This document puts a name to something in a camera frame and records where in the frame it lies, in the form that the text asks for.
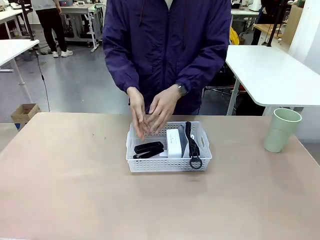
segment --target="black wristwatch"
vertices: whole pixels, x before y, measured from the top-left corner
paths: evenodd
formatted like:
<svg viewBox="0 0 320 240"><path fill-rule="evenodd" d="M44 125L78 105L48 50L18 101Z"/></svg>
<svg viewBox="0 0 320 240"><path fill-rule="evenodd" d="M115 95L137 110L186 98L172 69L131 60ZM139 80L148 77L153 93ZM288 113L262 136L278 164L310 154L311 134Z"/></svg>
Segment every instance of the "black wristwatch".
<svg viewBox="0 0 320 240"><path fill-rule="evenodd" d="M186 86L184 84L180 84L178 86L178 90L179 90L179 93L181 94L182 97L188 93Z"/></svg>

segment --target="basket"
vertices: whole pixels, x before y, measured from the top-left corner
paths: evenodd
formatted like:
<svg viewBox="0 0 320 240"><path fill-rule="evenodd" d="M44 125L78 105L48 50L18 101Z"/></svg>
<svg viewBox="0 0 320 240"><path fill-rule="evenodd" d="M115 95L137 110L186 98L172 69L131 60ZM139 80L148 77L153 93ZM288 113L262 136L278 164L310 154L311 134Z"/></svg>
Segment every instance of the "basket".
<svg viewBox="0 0 320 240"><path fill-rule="evenodd" d="M133 124L130 124L130 130L126 138L126 160L128 161L130 171L132 173L143 172L185 172L185 171L205 171L212 155L209 149L209 141L207 135L199 121L191 122L191 129L195 133L198 147L200 148L200 158L202 167L199 169L191 168L190 158L168 158L160 156L160 154L147 159L134 159L135 146L151 142L161 142L164 150L167 149L167 129L177 129L180 125L185 125L185 121L168 122L158 134L150 134L145 136L142 142L136 133Z"/></svg>

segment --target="jacket drawstring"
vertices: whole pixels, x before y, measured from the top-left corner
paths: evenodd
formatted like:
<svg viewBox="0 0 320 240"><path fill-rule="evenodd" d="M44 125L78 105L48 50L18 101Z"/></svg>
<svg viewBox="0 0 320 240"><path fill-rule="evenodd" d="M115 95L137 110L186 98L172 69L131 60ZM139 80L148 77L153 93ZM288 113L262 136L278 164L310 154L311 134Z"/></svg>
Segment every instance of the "jacket drawstring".
<svg viewBox="0 0 320 240"><path fill-rule="evenodd" d="M146 3L146 0L143 0L143 5L142 5L142 9L141 9L141 14L140 14L139 27L141 26L141 22L142 22L142 15L144 13L145 3Z"/></svg>
<svg viewBox="0 0 320 240"><path fill-rule="evenodd" d="M188 11L188 3L187 0L184 0L184 23L183 23L183 45L182 50L186 49L186 35L187 35L187 11Z"/></svg>

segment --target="black ring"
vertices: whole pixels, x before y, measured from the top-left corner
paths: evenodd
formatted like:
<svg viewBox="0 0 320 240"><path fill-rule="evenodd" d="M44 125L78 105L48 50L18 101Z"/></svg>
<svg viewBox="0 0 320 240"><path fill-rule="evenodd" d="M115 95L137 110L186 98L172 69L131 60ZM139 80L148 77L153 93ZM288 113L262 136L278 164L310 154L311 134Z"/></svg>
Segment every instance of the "black ring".
<svg viewBox="0 0 320 240"><path fill-rule="evenodd" d="M199 167L194 167L194 166L192 165L192 163L200 163L200 166L199 166ZM198 156L197 156L197 158L192 157L192 158L190 159L190 161L189 161L189 165L190 165L191 168L193 168L193 169L195 169L195 170L198 170L198 169L200 169L200 168L202 167L202 160L201 160Z"/></svg>

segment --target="white sneaker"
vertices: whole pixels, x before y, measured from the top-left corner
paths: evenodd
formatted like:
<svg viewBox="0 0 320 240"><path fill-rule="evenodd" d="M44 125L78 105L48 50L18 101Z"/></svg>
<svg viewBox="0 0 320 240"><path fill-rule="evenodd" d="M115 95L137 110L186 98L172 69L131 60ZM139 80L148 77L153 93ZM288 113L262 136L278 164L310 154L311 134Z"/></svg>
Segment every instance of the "white sneaker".
<svg viewBox="0 0 320 240"><path fill-rule="evenodd" d="M54 58L58 58L58 57L59 57L59 54L58 54L56 51L53 51L53 52L52 52L52 56L53 56Z"/></svg>
<svg viewBox="0 0 320 240"><path fill-rule="evenodd" d="M73 55L73 54L74 54L74 52L73 52L73 51L70 51L70 50L61 51L61 57L64 57L64 58L69 57L69 56L71 56L71 55Z"/></svg>

